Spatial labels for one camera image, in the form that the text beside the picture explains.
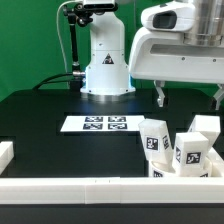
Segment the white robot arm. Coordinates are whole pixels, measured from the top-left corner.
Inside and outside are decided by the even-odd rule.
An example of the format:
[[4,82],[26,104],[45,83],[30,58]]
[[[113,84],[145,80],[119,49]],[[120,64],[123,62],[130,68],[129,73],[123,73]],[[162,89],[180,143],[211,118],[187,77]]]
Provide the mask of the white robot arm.
[[91,61],[83,91],[99,98],[134,90],[132,78],[152,80],[158,104],[167,81],[215,84],[213,105],[224,100],[224,0],[172,0],[145,9],[128,61],[116,0],[83,0],[93,14]]

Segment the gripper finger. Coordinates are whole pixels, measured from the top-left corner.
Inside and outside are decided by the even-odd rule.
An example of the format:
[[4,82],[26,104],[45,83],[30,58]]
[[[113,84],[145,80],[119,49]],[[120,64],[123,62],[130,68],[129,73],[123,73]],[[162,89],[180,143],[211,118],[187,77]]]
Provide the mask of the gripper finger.
[[218,87],[218,91],[213,96],[213,105],[216,110],[219,109],[221,101],[224,99],[224,84],[219,84]]

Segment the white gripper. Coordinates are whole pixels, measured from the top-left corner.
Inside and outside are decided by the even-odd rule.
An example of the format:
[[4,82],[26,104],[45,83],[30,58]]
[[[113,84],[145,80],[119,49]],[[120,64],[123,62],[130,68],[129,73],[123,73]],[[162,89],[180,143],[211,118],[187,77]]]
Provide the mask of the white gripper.
[[224,1],[171,1],[145,9],[129,58],[135,79],[224,83]]

